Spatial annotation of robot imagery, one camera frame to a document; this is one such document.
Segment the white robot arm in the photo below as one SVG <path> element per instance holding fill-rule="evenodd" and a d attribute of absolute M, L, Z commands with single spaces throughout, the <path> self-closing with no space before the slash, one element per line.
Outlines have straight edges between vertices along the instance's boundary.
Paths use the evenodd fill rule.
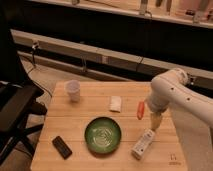
<path fill-rule="evenodd" d="M 213 128 L 213 99 L 187 88 L 188 80 L 188 74 L 181 68 L 155 76 L 150 83 L 147 106 L 153 113 L 162 114 L 170 103 L 175 103 Z"/>

